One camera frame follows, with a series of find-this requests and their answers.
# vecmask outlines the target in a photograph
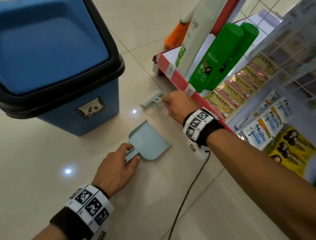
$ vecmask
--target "orange broom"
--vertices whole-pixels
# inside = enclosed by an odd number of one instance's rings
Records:
[[[193,4],[191,9],[180,18],[180,22],[178,23],[176,28],[169,35],[169,37],[166,38],[165,40],[166,49],[173,48],[183,43],[184,37],[186,35],[186,32],[189,29],[190,22],[192,20],[197,4],[198,4],[198,1],[196,1],[196,3]]]

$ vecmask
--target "black trash bin lid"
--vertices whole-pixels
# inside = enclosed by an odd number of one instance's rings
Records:
[[[0,2],[0,108],[31,118],[123,74],[125,65],[91,0]]]

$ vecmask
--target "light blue dustpan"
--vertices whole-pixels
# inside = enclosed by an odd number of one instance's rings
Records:
[[[128,140],[134,148],[126,154],[126,162],[136,155],[144,161],[152,161],[171,146],[147,120],[130,132]]]

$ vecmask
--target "floor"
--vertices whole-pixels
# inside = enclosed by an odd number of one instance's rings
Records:
[[[132,181],[111,199],[115,210],[106,239],[168,239],[182,199],[203,164],[186,145],[179,124],[162,111],[146,115],[139,106],[155,90],[175,90],[167,78],[153,74],[151,59],[163,51],[164,38],[193,0],[94,2],[126,64],[119,79],[120,114],[78,138],[36,118],[11,119],[0,111],[1,239],[31,239],[47,226],[73,191],[92,181],[106,154],[146,119],[172,146],[156,161],[141,162]],[[242,14],[255,13],[249,8],[257,2],[247,0]],[[275,12],[285,14],[285,2],[280,0]],[[273,6],[272,0],[262,3]],[[69,168],[71,174],[65,174]],[[172,239],[287,239],[214,155],[180,217]]]

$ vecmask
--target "white broom handle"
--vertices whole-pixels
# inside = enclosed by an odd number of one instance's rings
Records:
[[[188,23],[189,21],[192,20],[192,17],[193,17],[193,14],[194,14],[194,11],[195,9],[197,8],[197,4],[198,4],[199,1],[196,1],[190,8],[189,11],[187,11],[181,18],[180,18],[180,22],[186,24]]]

